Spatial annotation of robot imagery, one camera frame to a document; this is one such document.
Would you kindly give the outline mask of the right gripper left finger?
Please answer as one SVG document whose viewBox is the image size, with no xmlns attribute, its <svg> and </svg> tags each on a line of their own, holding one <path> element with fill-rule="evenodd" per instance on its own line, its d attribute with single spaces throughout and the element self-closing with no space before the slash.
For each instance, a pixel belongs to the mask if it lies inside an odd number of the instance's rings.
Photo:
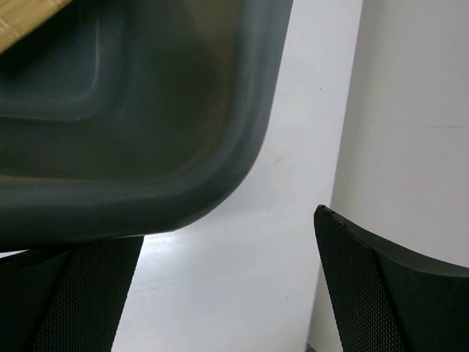
<svg viewBox="0 0 469 352">
<path fill-rule="evenodd" d="M 143 244 L 118 238 L 1 258 L 2 351 L 110 351 Z"/>
</svg>

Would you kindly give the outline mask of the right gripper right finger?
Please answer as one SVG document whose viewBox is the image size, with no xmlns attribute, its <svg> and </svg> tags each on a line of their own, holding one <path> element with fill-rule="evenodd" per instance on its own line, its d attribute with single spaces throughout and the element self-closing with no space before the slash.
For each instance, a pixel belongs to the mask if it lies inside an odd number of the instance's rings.
<svg viewBox="0 0 469 352">
<path fill-rule="evenodd" d="M 343 351 L 467 351 L 468 269 L 320 205 L 314 231 Z"/>
</svg>

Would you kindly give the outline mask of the woven bamboo tray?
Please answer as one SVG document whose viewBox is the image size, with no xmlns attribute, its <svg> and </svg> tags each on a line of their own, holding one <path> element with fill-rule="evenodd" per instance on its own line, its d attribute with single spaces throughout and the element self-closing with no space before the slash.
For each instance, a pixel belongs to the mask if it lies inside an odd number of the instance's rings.
<svg viewBox="0 0 469 352">
<path fill-rule="evenodd" d="M 1 53 L 70 2 L 71 0 L 1 0 Z"/>
</svg>

